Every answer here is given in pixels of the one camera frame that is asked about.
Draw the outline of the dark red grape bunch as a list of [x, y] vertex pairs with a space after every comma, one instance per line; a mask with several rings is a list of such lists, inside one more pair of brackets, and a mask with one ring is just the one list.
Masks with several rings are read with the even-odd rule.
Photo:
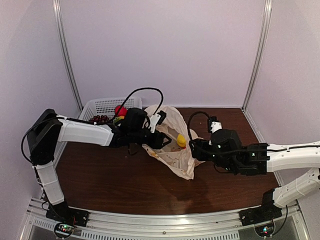
[[107, 115], [94, 115], [89, 122], [90, 123], [96, 123], [97, 125], [104, 125], [106, 124], [110, 118]]

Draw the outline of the banana print plastic bag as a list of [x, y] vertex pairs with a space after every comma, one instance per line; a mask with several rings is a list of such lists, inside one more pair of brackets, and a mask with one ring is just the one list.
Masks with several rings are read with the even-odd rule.
[[[187, 123], [177, 108], [163, 105], [159, 109], [166, 113], [166, 118], [162, 124], [156, 126], [156, 130], [168, 135], [172, 141], [161, 149], [155, 149], [146, 144], [142, 147], [149, 156], [166, 165], [178, 177], [185, 180], [192, 180], [195, 175], [195, 167], [203, 162], [192, 157], [189, 147], [190, 138], [187, 131]], [[186, 139], [185, 148], [178, 146], [178, 134], [183, 135]]]

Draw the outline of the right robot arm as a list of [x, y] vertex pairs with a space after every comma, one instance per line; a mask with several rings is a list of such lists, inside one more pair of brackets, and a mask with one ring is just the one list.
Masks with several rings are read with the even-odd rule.
[[268, 220], [276, 209], [314, 192], [320, 187], [320, 143], [277, 145], [254, 143], [242, 145], [235, 130], [219, 129], [209, 140], [189, 141], [192, 157], [213, 162], [228, 173], [246, 176], [265, 175], [281, 170], [308, 169], [290, 183], [263, 195], [262, 206], [256, 210], [259, 220]]

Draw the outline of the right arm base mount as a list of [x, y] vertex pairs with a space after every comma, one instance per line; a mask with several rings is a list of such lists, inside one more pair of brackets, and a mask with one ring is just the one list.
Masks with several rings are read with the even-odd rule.
[[280, 218], [282, 209], [273, 204], [266, 204], [241, 210], [238, 214], [241, 224], [249, 226]]

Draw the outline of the red apple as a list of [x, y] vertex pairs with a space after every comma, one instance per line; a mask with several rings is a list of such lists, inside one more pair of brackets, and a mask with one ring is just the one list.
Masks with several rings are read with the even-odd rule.
[[121, 106], [121, 105], [117, 105], [114, 109], [114, 113], [115, 113], [115, 116], [123, 116], [125, 117], [126, 114], [127, 114], [128, 110], [124, 107], [124, 106]]

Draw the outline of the green yellow mango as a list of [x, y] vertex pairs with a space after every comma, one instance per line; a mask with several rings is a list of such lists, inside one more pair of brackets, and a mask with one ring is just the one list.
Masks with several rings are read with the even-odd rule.
[[124, 115], [120, 115], [114, 118], [113, 123], [117, 124], [119, 121], [122, 121], [125, 118]]

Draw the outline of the yellow lemon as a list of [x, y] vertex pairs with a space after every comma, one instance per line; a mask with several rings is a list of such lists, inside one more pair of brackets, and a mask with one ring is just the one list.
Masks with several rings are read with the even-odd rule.
[[176, 138], [176, 143], [180, 148], [185, 148], [187, 145], [187, 141], [185, 139], [185, 137], [182, 134], [178, 134], [177, 138]]

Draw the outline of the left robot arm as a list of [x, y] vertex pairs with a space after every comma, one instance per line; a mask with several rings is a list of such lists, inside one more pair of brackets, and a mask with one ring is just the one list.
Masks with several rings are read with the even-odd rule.
[[163, 111], [148, 116], [143, 109], [134, 107], [117, 122], [101, 123], [69, 118], [58, 115], [53, 109], [46, 109], [21, 140], [27, 141], [30, 156], [26, 160], [32, 164], [40, 180], [53, 215], [61, 222], [72, 218], [72, 211], [65, 200], [53, 164], [58, 142], [86, 143], [109, 148], [137, 144], [160, 150], [172, 142], [167, 134], [156, 129], [166, 116]]

